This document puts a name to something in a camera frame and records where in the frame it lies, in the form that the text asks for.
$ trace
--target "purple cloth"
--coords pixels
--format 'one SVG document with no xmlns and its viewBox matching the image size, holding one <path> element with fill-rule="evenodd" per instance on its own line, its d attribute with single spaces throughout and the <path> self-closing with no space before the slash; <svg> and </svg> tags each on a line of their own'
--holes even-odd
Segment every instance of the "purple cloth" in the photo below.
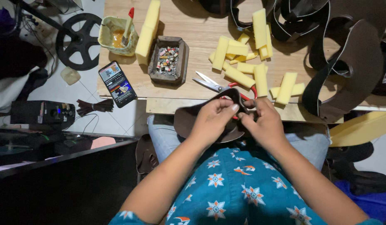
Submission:
<svg viewBox="0 0 386 225">
<path fill-rule="evenodd" d="M 350 182 L 336 181 L 336 187 L 355 202 L 370 218 L 386 221 L 386 192 L 355 196 L 350 192 Z"/>
<path fill-rule="evenodd" d="M 15 21 L 5 8 L 0 10 L 0 34 L 11 31 L 15 27 Z"/>
</svg>

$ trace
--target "red brush tip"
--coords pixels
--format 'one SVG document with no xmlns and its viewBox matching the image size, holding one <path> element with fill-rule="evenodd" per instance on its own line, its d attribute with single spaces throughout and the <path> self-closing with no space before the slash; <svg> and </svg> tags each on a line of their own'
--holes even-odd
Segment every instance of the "red brush tip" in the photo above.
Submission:
<svg viewBox="0 0 386 225">
<path fill-rule="evenodd" d="M 132 7 L 129 11 L 129 16 L 133 19 L 133 15 L 135 14 L 135 8 Z"/>
</svg>

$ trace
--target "jeans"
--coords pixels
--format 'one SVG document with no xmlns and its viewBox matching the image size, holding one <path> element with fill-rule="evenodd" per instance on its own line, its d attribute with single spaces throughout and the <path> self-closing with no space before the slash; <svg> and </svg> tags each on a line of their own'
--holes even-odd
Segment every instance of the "jeans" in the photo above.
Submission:
<svg viewBox="0 0 386 225">
<path fill-rule="evenodd" d="M 183 139 L 173 127 L 173 116 L 150 115 L 147 124 L 158 161 L 161 163 Z M 321 170 L 330 145 L 329 137 L 325 134 L 327 128 L 324 125 L 292 122 L 285 123 L 284 126 L 290 144 Z"/>
</svg>

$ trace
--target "scissors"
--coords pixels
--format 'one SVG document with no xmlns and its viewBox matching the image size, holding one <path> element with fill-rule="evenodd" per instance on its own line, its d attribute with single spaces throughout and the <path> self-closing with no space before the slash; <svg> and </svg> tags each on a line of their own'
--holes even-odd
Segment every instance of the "scissors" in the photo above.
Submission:
<svg viewBox="0 0 386 225">
<path fill-rule="evenodd" d="M 202 74 L 202 73 L 200 73 L 198 71 L 196 71 L 196 73 L 204 80 L 200 80 L 200 79 L 197 79 L 197 78 L 192 78 L 194 81 L 196 81 L 199 84 L 205 86 L 206 88 L 209 88 L 209 89 L 211 89 L 211 90 L 213 90 L 215 92 L 218 92 L 218 93 L 238 85 L 237 82 L 234 82 L 234 83 L 228 84 L 226 87 L 222 87 L 219 84 L 217 84 L 215 81 L 213 81 L 212 79 L 207 77 L 206 75 L 204 75 L 204 74 Z M 255 89 L 254 86 L 251 87 L 251 90 L 254 92 L 254 99 L 256 99 L 257 98 L 257 90 Z M 242 93 L 240 93 L 240 96 L 245 101 L 250 100 L 250 98 L 248 98 L 247 96 L 243 95 Z"/>
</svg>

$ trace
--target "blue floral shirt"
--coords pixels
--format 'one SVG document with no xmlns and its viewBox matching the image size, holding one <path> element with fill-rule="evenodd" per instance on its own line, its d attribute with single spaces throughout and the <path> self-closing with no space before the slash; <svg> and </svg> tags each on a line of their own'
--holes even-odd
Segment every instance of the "blue floral shirt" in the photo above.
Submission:
<svg viewBox="0 0 386 225">
<path fill-rule="evenodd" d="M 166 215 L 167 225 L 326 224 L 264 151 L 225 148 L 203 156 Z M 145 224 L 122 211 L 110 225 Z M 367 220 L 362 225 L 381 224 Z"/>
</svg>

